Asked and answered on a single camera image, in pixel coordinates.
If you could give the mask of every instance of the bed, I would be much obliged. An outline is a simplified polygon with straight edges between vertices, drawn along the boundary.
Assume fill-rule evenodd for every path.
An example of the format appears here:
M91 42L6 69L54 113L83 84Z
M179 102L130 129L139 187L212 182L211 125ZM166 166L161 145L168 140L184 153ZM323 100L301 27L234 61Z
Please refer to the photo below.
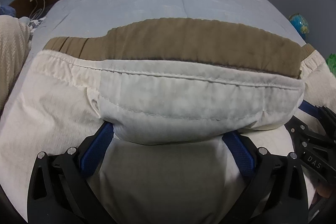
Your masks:
M51 38L101 37L111 28L158 18L242 23L288 38L300 46L305 44L289 21L267 0L60 0L34 32L31 50L4 107L0 134L33 59ZM7 193L15 191L15 187L10 187L12 186L6 187ZM26 218L25 197L12 202Z

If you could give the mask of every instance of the metal pin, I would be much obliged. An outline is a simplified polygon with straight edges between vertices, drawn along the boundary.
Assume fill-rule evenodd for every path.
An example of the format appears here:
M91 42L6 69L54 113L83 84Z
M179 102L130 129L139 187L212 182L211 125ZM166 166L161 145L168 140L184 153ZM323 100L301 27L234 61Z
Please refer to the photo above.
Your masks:
M67 152L70 155L75 154L76 153L76 148L75 147L70 147Z
M260 147L258 149L259 153L262 154L262 155L266 155L267 154L267 149L265 147Z
M40 152L40 153L37 154L37 157L38 157L39 159L42 159L44 156L45 156L45 153L44 153L44 152Z
M293 160L297 159L297 155L296 155L294 152L291 152L291 153L289 154L289 156L290 156Z

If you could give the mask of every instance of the pillow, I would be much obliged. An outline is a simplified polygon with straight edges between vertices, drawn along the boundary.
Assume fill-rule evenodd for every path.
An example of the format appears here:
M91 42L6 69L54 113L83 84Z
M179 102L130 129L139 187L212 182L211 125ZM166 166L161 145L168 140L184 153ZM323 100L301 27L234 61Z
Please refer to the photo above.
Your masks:
M0 113L30 50L29 35L17 18L0 16Z

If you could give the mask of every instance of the blue cloth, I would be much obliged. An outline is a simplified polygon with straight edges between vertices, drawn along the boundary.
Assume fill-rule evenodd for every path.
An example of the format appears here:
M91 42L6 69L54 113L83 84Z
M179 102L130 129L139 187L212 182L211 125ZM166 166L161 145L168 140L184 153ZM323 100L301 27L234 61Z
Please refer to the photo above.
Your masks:
M0 6L0 16L1 15L8 15L11 17L15 17L16 16L16 11L14 8L10 7L10 6Z

